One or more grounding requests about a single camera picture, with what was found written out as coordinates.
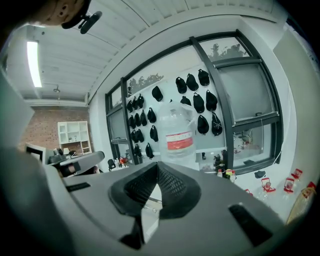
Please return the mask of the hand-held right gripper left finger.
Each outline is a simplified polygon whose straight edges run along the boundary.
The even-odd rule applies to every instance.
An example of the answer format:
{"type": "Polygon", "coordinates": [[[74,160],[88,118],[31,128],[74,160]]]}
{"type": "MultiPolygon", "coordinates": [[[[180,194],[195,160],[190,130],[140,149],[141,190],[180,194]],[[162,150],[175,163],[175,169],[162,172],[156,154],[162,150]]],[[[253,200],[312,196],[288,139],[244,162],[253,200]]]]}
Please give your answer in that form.
{"type": "Polygon", "coordinates": [[[94,224],[126,245],[144,245],[159,224],[156,163],[64,178],[77,206],[94,224]]]}

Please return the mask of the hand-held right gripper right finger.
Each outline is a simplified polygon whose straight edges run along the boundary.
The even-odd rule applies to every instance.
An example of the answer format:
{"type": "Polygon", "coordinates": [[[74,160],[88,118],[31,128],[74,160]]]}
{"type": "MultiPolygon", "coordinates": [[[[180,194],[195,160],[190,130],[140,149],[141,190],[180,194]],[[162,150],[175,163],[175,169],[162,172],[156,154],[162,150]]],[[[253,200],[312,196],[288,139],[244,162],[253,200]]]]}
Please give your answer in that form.
{"type": "Polygon", "coordinates": [[[144,246],[151,256],[246,254],[284,227],[278,215],[234,183],[159,162],[159,225],[144,246]]]}

